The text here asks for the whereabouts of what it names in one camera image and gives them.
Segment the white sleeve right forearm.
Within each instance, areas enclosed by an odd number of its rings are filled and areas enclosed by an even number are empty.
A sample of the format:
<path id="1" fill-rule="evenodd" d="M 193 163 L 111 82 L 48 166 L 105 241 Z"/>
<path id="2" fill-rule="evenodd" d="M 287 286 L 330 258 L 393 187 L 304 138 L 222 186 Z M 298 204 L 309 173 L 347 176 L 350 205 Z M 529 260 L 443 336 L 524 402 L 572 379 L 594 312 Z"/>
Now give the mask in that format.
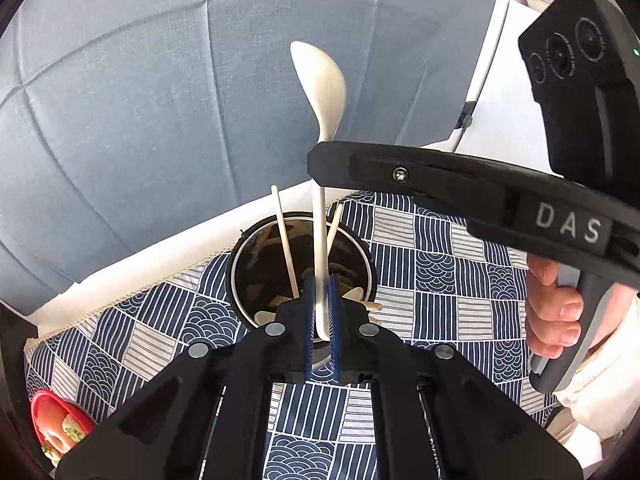
<path id="1" fill-rule="evenodd" d="M 555 396 L 578 424 L 606 440 L 624 431 L 637 413 L 639 374 L 639 299 L 634 298 L 616 330 Z"/>

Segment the person's right hand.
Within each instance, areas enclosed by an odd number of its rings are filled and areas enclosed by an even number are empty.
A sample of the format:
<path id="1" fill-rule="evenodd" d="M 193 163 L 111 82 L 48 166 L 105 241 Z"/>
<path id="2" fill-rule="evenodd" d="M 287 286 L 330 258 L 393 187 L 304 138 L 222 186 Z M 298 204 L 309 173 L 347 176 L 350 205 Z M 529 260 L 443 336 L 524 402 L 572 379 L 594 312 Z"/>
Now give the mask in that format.
<path id="1" fill-rule="evenodd" d="M 557 359 L 573 347 L 582 332 L 579 325 L 584 300 L 576 289 L 556 284 L 559 263 L 528 255 L 526 288 L 526 340 L 537 356 Z M 597 348 L 620 326 L 638 292 L 615 284 L 605 316 L 590 348 Z"/>

